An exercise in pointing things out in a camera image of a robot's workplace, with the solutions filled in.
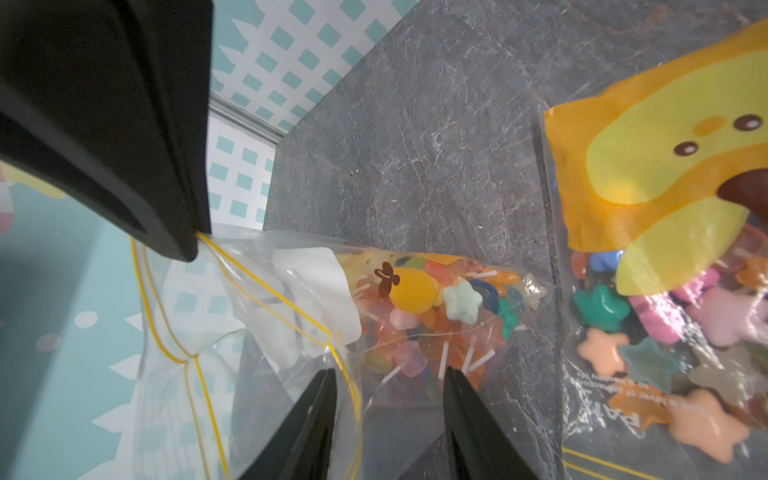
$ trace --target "clear plastic bag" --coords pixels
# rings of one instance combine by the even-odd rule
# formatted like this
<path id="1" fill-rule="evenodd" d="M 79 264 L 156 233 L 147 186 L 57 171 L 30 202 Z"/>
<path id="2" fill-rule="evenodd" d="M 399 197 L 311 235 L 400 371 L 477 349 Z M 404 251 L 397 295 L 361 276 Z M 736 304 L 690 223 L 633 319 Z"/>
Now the clear plastic bag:
<path id="1" fill-rule="evenodd" d="M 445 369 L 480 389 L 547 294 L 518 270 L 294 232 L 225 227 L 199 247 L 181 263 L 134 244 L 140 478 L 237 478 L 326 368 L 329 478 L 397 478 L 445 428 Z"/>
<path id="2" fill-rule="evenodd" d="M 768 21 L 544 114 L 575 477 L 764 478 L 765 74 Z"/>

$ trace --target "cartoon eye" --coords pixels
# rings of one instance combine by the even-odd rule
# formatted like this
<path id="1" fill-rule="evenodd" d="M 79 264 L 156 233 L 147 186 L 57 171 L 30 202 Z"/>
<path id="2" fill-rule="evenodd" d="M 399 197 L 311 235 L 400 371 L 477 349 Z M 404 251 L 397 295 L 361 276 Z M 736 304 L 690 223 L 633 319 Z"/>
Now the cartoon eye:
<path id="1" fill-rule="evenodd" d="M 733 128 L 741 131 L 757 130 L 761 126 L 763 126 L 763 119 L 755 114 L 742 115 L 733 122 Z"/>
<path id="2" fill-rule="evenodd" d="M 697 144 L 695 141 L 685 141 L 681 144 L 678 144 L 674 148 L 674 154 L 679 155 L 681 157 L 687 157 L 688 155 L 693 155 L 697 151 L 699 151 L 699 144 Z"/>

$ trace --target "pink star candy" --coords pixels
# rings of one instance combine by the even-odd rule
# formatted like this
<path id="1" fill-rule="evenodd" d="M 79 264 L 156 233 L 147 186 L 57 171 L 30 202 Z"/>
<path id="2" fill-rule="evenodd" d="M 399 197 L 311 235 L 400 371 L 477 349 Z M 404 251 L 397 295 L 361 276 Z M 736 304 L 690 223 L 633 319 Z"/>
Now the pink star candy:
<path id="1" fill-rule="evenodd" d="M 715 346 L 731 346 L 740 340 L 768 343 L 768 302 L 759 296 L 713 286 L 685 311 Z"/>
<path id="2" fill-rule="evenodd" d="M 631 296 L 629 303 L 648 332 L 659 343 L 671 345 L 683 338 L 685 316 L 665 293 L 650 296 Z"/>
<path id="3" fill-rule="evenodd" d="M 685 303 L 695 303 L 701 297 L 704 290 L 711 286 L 717 285 L 720 281 L 720 274 L 714 268 L 706 269 L 701 275 L 697 276 L 690 282 L 672 290 L 672 295 L 675 295 L 679 300 L 683 300 Z"/>
<path id="4" fill-rule="evenodd" d="M 669 395 L 667 410 L 672 414 L 672 438 L 701 449 L 718 462 L 730 463 L 733 446 L 750 436 L 750 430 L 725 413 L 707 389 L 694 390 L 688 397 Z"/>
<path id="5" fill-rule="evenodd" d="M 606 333 L 590 328 L 587 331 L 587 340 L 582 342 L 576 351 L 581 358 L 592 364 L 595 373 L 610 377 L 617 372 L 627 371 L 627 364 L 619 355 L 619 345 L 629 345 L 629 337 L 623 333 Z"/>

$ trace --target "teal star candy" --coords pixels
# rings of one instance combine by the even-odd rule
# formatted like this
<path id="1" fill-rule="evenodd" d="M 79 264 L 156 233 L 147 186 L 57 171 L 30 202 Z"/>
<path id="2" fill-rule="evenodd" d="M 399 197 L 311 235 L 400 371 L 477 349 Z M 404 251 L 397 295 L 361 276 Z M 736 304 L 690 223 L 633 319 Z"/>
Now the teal star candy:
<path id="1" fill-rule="evenodd" d="M 512 336 L 512 332 L 518 325 L 520 325 L 520 319 L 514 312 L 512 312 L 512 306 L 506 298 L 502 298 L 498 302 L 498 313 L 496 316 L 504 322 L 504 327 L 502 328 L 502 336 L 504 337 L 504 340 L 509 340 L 509 337 Z"/>
<path id="2" fill-rule="evenodd" d="M 619 355 L 627 364 L 629 378 L 650 383 L 663 393 L 672 392 L 672 375 L 685 370 L 682 360 L 664 352 L 650 337 L 637 345 L 619 346 Z"/>
<path id="3" fill-rule="evenodd" d="M 574 293 L 574 303 L 582 322 L 609 333 L 618 332 L 621 321 L 631 311 L 629 302 L 605 285 L 598 285 L 591 292 Z"/>

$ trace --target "gray marble countertop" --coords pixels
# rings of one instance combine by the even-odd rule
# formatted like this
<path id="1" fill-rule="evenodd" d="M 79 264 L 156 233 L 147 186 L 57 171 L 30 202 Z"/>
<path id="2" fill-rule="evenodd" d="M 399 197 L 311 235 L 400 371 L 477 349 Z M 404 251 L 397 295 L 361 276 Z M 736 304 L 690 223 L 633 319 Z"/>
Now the gray marble countertop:
<path id="1" fill-rule="evenodd" d="M 265 229 L 558 271 L 539 112 L 712 45 L 763 0 L 421 0 L 283 139 Z M 563 478 L 555 295 L 482 395 Z M 449 478 L 445 437 L 402 478 Z"/>

